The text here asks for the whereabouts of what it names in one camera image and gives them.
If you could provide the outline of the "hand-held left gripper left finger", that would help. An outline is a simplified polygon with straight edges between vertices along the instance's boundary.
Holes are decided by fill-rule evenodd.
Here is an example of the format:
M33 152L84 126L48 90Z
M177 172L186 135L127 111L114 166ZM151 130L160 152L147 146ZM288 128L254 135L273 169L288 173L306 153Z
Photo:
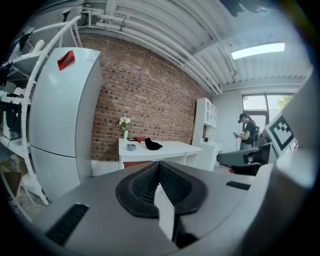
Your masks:
M116 187L126 176L146 167L131 166L91 178L53 201L33 222L46 235L74 204L88 206L58 255L81 256L166 256L175 252L159 227L158 219L139 218L118 202Z

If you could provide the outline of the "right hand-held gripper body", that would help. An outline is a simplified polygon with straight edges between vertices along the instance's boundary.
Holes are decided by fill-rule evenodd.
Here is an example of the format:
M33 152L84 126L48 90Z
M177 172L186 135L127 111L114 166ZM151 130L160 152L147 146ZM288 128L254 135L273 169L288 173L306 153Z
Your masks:
M272 164L276 160L291 151L291 146L295 142L294 134L285 120L279 113L262 131L259 139L259 162L261 164Z

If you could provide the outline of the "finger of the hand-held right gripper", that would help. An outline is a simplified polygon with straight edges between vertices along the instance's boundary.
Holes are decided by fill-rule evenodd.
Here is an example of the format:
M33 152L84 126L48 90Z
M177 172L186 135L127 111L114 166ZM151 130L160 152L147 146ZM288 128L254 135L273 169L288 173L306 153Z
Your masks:
M226 167L229 167L237 175L256 175L261 163L254 158L255 153L259 153L258 147L252 147L245 150L219 153L216 161Z

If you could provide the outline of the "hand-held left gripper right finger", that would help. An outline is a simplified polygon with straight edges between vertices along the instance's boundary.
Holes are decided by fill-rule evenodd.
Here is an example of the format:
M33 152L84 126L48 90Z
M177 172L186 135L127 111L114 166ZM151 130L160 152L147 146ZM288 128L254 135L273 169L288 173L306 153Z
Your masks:
M245 214L240 214L239 205L244 201L247 190L227 185L234 181L252 185L254 176L229 173L219 168L207 171L178 163L172 166L202 180L207 187L207 197L201 208L186 215L186 231L194 234L197 241L184 247L184 252L235 252L245 231L253 221L258 205L251 203Z

